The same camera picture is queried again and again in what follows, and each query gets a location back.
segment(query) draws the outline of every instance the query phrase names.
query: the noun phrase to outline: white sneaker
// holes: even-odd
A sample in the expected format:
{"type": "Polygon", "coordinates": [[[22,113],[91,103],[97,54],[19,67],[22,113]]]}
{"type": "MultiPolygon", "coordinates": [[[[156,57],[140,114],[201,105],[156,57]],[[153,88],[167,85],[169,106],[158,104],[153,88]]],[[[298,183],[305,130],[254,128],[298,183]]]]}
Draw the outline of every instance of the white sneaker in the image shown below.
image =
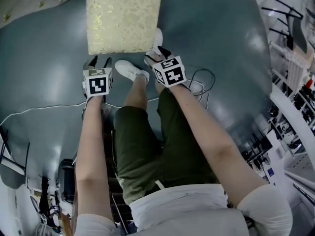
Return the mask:
{"type": "Polygon", "coordinates": [[[134,81],[137,76],[144,75],[149,82],[150,74],[147,71],[140,70],[127,60],[119,60],[115,64],[116,70],[124,77],[134,81]]]}
{"type": "Polygon", "coordinates": [[[163,44],[163,34],[162,34],[162,31],[160,30],[160,28],[157,28],[156,36],[155,36],[154,43],[153,43],[153,49],[152,49],[152,51],[147,52],[146,55],[151,56],[151,55],[157,54],[157,55],[161,56],[162,53],[158,49],[158,46],[162,46],[162,44],[163,44]]]}

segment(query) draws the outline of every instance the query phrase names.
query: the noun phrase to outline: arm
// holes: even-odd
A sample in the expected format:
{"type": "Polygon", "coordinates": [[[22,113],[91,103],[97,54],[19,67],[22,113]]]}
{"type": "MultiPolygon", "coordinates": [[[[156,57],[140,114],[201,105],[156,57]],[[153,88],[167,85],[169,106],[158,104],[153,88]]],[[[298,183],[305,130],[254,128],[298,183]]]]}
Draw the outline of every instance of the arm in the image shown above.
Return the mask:
{"type": "Polygon", "coordinates": [[[213,172],[237,206],[249,193],[267,184],[242,158],[232,138],[182,86],[170,88],[213,172]]]}
{"type": "Polygon", "coordinates": [[[86,107],[75,175],[78,214],[95,214],[113,221],[102,138],[102,97],[92,98],[86,107]]]}

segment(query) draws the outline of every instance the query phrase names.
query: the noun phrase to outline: floor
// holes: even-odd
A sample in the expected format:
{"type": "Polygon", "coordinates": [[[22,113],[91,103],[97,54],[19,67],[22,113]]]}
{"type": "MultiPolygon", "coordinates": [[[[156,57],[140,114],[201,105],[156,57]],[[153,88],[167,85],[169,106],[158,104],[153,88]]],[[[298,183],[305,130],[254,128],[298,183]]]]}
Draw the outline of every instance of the floor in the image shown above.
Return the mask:
{"type": "MultiPolygon", "coordinates": [[[[188,78],[198,67],[215,73],[217,81],[210,91],[208,111],[241,145],[256,129],[256,116],[266,113],[271,92],[269,51],[258,7],[255,0],[184,1],[161,2],[158,26],[164,33],[164,46],[181,55],[188,78]]],[[[98,65],[103,65],[107,57],[102,55],[98,65]]],[[[148,69],[142,54],[116,54],[112,58],[128,59],[148,69]]],[[[89,59],[85,0],[69,0],[2,28],[0,119],[29,108],[83,102],[82,67],[89,59]]],[[[205,87],[212,79],[202,72],[195,78],[205,87]]],[[[121,106],[131,82],[115,72],[114,82],[108,102],[121,106]]],[[[147,93],[149,99],[157,97],[153,80],[147,93]]],[[[149,103],[148,113],[160,138],[157,103],[149,103]]],[[[31,143],[27,176],[35,187],[40,187],[38,174],[54,179],[59,162],[75,156],[82,107],[29,111],[4,124],[17,162],[24,162],[27,144],[31,143]]]]}

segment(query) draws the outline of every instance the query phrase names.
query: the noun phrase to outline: white sleeve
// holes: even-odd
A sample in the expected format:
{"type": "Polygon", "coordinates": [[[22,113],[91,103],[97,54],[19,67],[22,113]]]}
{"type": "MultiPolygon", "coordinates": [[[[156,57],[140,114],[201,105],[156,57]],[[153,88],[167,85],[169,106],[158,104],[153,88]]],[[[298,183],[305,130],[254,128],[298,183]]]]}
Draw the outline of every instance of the white sleeve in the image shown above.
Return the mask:
{"type": "Polygon", "coordinates": [[[255,221],[262,236],[288,236],[292,228],[292,212],[284,195],[270,184],[248,194],[237,206],[255,221]]]}
{"type": "Polygon", "coordinates": [[[108,218],[81,214],[78,216],[74,236],[119,236],[119,229],[108,218]]]}

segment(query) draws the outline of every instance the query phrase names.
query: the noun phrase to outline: black cable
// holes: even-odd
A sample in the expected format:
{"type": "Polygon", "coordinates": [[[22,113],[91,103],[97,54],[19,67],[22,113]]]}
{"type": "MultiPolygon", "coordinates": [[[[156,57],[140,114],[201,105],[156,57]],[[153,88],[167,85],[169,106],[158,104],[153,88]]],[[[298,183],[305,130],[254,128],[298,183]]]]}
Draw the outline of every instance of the black cable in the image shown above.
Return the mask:
{"type": "Polygon", "coordinates": [[[214,74],[212,71],[208,70],[208,69],[201,68],[201,69],[196,70],[196,71],[194,72],[194,74],[192,75],[191,82],[190,82],[190,84],[189,84],[189,86],[188,86],[189,89],[190,89],[190,86],[191,86],[191,84],[192,84],[192,82],[193,82],[193,79],[194,79],[195,75],[197,74],[197,72],[200,72],[200,71],[207,71],[208,73],[210,73],[210,74],[213,76],[213,83],[212,83],[212,85],[210,86],[209,89],[205,90],[204,92],[202,92],[202,93],[200,93],[200,94],[194,94],[194,96],[201,96],[201,95],[203,95],[203,94],[209,92],[209,91],[213,88],[213,86],[215,85],[215,83],[216,83],[216,76],[215,76],[215,74],[214,74]]]}

